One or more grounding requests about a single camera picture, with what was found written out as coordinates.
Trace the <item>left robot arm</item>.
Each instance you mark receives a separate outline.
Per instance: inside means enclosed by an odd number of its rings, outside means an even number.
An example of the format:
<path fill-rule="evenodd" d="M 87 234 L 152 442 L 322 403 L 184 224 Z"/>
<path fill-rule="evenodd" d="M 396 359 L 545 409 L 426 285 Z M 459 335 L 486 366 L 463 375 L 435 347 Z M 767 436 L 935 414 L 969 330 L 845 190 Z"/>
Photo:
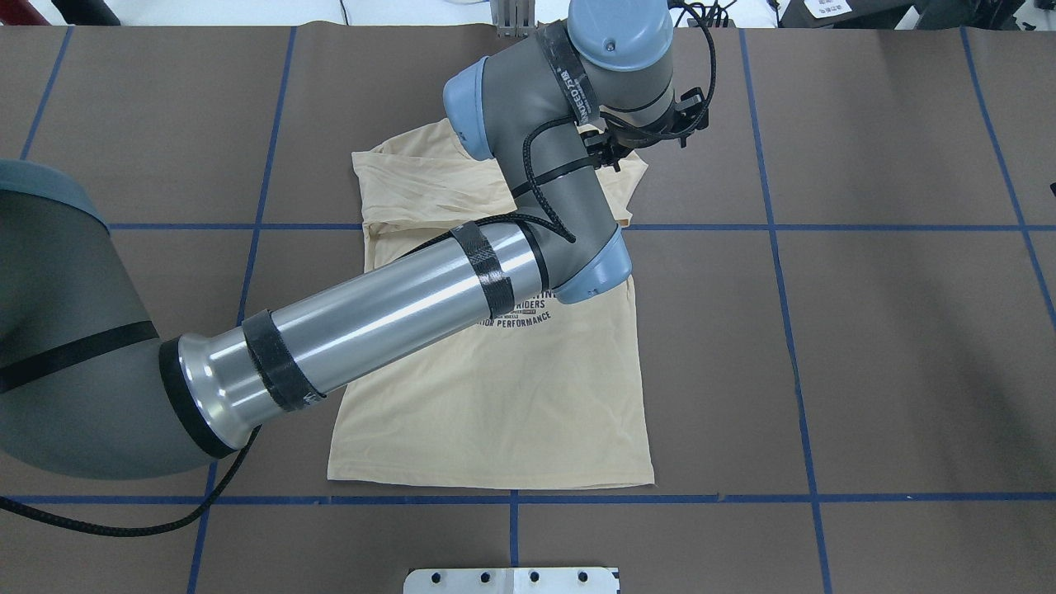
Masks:
<path fill-rule="evenodd" d="M 200 229 L 115 234 L 165 336 L 231 323 L 248 263 L 267 117 L 287 31 L 15 27 L 2 33 L 2 155 L 15 157 L 64 38 L 30 156 L 71 173 L 112 219 Z M 280 114 L 247 311 L 380 266 L 463 219 L 512 206 L 468 157 L 439 87 L 471 58 L 538 50 L 461 30 L 306 26 Z M 528 328 L 487 321 L 357 380 L 338 409 L 336 480 L 472 488 L 655 481 L 659 422 L 641 386 L 637 289 Z"/>

